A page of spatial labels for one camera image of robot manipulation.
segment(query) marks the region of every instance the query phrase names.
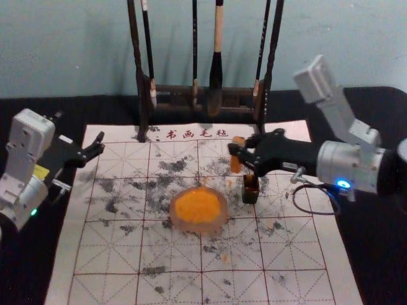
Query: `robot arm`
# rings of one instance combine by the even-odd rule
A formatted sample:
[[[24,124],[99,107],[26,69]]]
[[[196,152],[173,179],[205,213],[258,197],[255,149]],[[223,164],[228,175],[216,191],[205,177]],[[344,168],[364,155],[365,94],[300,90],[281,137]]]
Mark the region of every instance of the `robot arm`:
[[[82,149],[71,139],[55,135],[53,121],[29,109],[13,118],[6,170],[0,178],[0,242],[7,243],[24,227],[52,185],[59,186],[62,194],[70,191],[70,186],[57,180],[64,168],[84,167],[103,152],[102,132]]]
[[[289,140],[284,130],[253,135],[243,146],[231,143],[230,154],[263,176],[276,169],[294,172],[295,183],[304,173],[318,177],[325,184],[375,194],[399,193],[407,184],[407,140],[397,151],[379,148],[377,130],[355,119],[342,88],[335,84],[322,55],[294,79],[306,103],[316,104],[325,115],[335,135],[345,141],[325,141],[322,145]]]

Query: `white felt mat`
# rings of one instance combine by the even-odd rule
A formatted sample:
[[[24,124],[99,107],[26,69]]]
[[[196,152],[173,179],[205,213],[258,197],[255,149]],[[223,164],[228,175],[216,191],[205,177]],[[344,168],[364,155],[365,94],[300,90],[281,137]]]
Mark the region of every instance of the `white felt mat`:
[[[305,121],[267,124],[309,141]],[[104,153],[77,171],[46,299],[54,304],[362,304],[335,218],[297,210],[287,172],[261,179],[255,206],[241,201],[227,144],[247,125],[165,125],[138,143],[133,126],[105,132]],[[228,200],[229,220],[208,238],[168,220],[179,191],[204,184]],[[298,203],[332,211],[316,190]]]

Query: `yellow label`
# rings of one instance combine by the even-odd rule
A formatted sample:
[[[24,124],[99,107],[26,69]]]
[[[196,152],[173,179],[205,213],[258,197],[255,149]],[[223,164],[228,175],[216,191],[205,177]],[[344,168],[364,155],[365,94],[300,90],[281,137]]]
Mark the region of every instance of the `yellow label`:
[[[37,176],[38,179],[44,180],[45,177],[50,173],[45,167],[36,165],[34,168],[34,175]]]

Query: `black tablecloth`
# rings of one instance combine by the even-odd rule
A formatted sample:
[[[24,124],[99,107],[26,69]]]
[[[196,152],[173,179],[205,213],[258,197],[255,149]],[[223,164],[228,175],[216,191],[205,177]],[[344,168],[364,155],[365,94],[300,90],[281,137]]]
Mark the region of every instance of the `black tablecloth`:
[[[356,116],[378,129],[383,147],[395,148],[407,137],[407,94],[388,88],[346,88]],[[298,91],[273,91],[267,121],[307,119],[313,141],[334,140],[329,125],[315,107],[305,105]],[[51,115],[63,110],[57,132],[77,143],[83,140],[86,124],[138,124],[137,97],[20,98],[0,100],[0,147],[8,139],[12,117],[28,107]],[[222,114],[209,119],[204,114],[185,116],[158,112],[153,124],[244,123],[244,114]],[[0,149],[0,173],[6,151]],[[74,171],[63,174],[72,182]],[[407,304],[407,216],[396,208],[394,198],[376,198],[357,193],[356,203],[341,200],[337,218],[354,275],[366,304]],[[0,304],[44,303],[52,274],[67,198],[56,205],[44,204],[15,242],[1,250]]]

